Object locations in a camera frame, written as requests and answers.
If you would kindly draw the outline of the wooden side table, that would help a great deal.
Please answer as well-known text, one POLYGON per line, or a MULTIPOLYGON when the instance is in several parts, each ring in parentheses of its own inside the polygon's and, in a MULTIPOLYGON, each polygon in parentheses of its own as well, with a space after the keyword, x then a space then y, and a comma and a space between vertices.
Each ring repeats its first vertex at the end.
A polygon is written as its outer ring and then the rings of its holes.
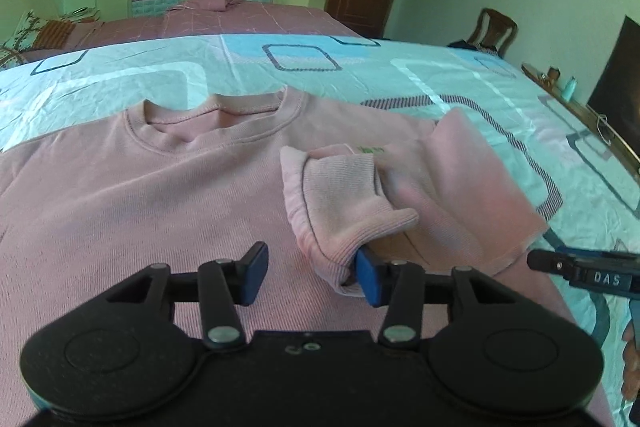
POLYGON ((583 106, 575 101, 565 101, 562 98, 561 90, 551 86, 546 79, 546 74, 536 69, 533 65, 523 63, 522 73, 532 80, 538 87, 554 98, 575 118, 584 124, 590 131, 595 133, 600 141, 606 145, 608 150, 622 163, 623 167, 631 174, 634 181, 639 182, 639 156, 629 144, 615 131, 605 120, 603 115, 598 114, 589 106, 583 106))

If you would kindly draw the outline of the teal bottle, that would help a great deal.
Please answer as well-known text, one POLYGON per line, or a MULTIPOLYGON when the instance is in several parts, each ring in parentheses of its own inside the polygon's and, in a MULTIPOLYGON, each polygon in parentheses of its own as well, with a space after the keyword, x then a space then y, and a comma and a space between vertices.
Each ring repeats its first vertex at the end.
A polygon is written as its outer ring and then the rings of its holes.
POLYGON ((562 99, 565 102, 572 101, 576 88, 577 88, 577 80, 575 77, 572 77, 570 78, 570 80, 567 81, 565 87, 563 88, 563 91, 561 93, 562 99))

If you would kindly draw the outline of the white patterned pillow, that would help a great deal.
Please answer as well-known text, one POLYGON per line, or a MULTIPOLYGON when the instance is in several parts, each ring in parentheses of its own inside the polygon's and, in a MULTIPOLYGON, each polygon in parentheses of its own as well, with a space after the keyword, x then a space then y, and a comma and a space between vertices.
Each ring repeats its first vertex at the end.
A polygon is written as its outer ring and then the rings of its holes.
POLYGON ((42 20, 33 10, 23 14, 13 35, 1 45, 0 68, 2 70, 28 63, 25 53, 34 46, 42 26, 42 20))

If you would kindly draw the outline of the black television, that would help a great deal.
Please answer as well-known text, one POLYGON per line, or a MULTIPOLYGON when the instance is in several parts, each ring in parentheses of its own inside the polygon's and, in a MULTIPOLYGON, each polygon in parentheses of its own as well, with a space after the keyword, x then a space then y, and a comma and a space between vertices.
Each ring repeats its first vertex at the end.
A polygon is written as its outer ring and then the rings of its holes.
POLYGON ((640 27, 628 15, 587 105, 639 154, 640 27))

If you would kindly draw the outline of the light blue patterned bedsheet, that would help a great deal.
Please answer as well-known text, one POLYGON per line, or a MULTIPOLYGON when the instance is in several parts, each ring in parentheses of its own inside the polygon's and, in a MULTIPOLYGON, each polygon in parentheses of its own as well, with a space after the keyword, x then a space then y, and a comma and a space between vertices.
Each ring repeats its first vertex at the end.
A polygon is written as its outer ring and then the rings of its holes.
POLYGON ((186 112, 284 89, 436 120, 460 109, 548 223, 540 247, 639 248, 639 187, 514 67, 438 46, 329 36, 157 39, 73 51, 1 75, 1 155, 141 102, 186 112))

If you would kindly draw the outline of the pink sweatshirt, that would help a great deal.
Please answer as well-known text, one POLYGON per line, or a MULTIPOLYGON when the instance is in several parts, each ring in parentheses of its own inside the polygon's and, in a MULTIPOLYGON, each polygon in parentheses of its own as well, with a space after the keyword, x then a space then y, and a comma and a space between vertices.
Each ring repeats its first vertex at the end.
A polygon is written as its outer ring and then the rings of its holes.
POLYGON ((267 244, 247 332, 377 329, 350 273, 361 245, 432 273, 471 265, 567 317, 526 263, 545 229, 460 109, 418 119, 288 88, 41 135, 1 155, 2 424, 32 416, 28 337, 147 265, 267 244))

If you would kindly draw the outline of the pink checked bed cover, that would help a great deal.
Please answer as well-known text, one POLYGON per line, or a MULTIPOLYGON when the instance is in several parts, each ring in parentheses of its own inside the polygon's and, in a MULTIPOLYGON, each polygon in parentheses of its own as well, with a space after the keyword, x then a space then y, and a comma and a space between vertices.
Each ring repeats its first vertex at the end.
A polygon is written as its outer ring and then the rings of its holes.
POLYGON ((143 40, 236 34, 291 34, 355 37, 355 31, 327 12, 306 6, 242 2, 223 11, 196 8, 187 1, 162 16, 80 23, 66 43, 23 53, 31 62, 56 54, 143 40))

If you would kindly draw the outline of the folded pink blanket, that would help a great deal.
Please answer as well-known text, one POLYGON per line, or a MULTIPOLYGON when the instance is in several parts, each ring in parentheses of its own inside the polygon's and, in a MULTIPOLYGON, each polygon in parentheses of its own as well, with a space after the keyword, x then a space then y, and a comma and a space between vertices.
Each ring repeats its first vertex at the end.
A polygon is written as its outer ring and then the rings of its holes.
POLYGON ((186 0, 172 6, 168 11, 227 12, 244 0, 186 0))

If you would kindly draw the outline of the orange striped pillow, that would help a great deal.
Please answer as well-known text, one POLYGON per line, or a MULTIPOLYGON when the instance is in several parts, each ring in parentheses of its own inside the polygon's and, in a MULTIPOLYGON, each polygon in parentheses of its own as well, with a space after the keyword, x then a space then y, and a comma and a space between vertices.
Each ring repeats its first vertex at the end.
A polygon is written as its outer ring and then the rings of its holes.
POLYGON ((63 49, 75 29, 68 20, 48 20, 36 33, 33 50, 63 49))

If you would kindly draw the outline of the wooden chair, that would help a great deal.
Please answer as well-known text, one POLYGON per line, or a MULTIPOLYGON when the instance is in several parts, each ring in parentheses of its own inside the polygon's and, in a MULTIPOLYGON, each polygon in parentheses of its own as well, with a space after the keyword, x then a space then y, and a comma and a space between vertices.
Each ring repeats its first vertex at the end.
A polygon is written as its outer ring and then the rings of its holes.
POLYGON ((476 26, 467 39, 448 44, 448 48, 488 53, 503 58, 518 35, 518 24, 501 12, 480 10, 476 26))

